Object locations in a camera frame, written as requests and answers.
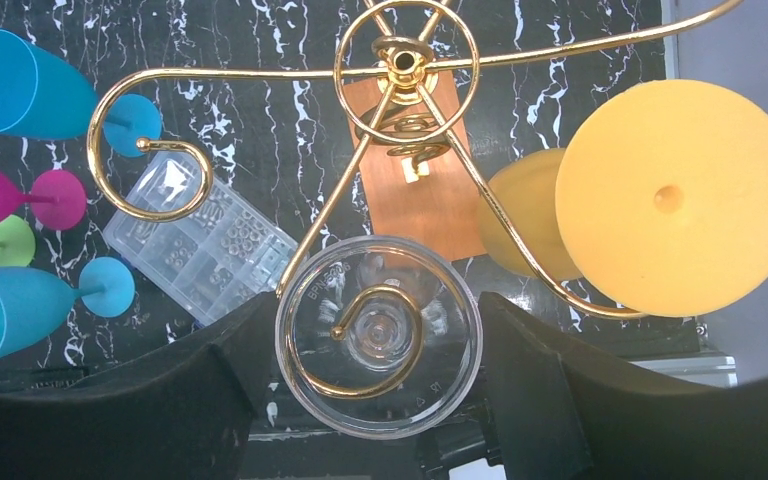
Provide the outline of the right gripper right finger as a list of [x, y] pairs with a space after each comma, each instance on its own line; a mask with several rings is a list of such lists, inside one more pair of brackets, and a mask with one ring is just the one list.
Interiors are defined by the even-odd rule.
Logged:
[[510, 479], [768, 479], [768, 378], [716, 388], [638, 367], [503, 296], [478, 301]]

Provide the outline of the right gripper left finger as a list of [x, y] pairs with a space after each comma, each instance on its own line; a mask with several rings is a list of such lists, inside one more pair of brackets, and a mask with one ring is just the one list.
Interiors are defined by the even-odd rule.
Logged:
[[60, 389], [0, 393], [0, 479], [234, 479], [270, 380], [261, 293], [173, 343]]

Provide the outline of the clear wine glass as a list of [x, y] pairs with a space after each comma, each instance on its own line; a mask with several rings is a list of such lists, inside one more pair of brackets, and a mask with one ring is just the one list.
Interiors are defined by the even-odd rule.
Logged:
[[449, 417], [483, 353], [477, 302], [450, 261], [414, 241], [363, 236], [304, 262], [281, 290], [281, 374], [344, 434], [394, 440]]

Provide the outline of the blue plastic wine glass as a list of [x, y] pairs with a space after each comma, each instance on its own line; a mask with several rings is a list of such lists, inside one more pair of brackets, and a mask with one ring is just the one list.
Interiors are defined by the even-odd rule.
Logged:
[[135, 293], [131, 271], [112, 257], [87, 263], [75, 286], [47, 271], [0, 267], [0, 358], [50, 335], [78, 301], [97, 316], [113, 318], [130, 308]]

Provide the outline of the green plastic wine glass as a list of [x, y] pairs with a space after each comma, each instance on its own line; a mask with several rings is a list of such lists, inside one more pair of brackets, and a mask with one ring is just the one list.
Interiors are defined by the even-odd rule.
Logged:
[[27, 267], [35, 252], [35, 235], [25, 219], [9, 215], [0, 222], [0, 267]]

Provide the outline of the orange plastic wine glass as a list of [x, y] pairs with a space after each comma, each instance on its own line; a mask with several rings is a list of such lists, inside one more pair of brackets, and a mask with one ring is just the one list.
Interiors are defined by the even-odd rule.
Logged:
[[716, 84], [636, 85], [489, 186], [551, 277], [627, 308], [706, 314], [768, 278], [768, 114]]

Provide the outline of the teal plastic wine glass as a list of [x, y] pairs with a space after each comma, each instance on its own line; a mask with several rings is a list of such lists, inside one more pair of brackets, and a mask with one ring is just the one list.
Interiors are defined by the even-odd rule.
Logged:
[[100, 96], [75, 67], [0, 29], [0, 134], [37, 140], [85, 135]]

